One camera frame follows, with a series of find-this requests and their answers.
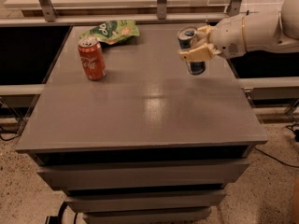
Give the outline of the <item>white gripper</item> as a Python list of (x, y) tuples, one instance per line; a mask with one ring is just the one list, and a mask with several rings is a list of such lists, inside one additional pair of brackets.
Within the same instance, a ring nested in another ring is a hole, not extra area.
[(197, 29), (198, 39), (206, 43), (179, 53), (186, 62), (205, 62), (215, 55), (225, 59), (244, 56), (247, 53), (245, 37), (245, 15), (236, 15), (218, 22), (215, 26), (205, 25)]

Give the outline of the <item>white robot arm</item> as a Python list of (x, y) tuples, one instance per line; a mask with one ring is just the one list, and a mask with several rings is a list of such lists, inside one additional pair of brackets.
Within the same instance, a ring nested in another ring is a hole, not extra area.
[(179, 56), (186, 62), (225, 59), (263, 50), (271, 53), (299, 51), (299, 0), (284, 0), (281, 10), (239, 14), (195, 29), (195, 41)]

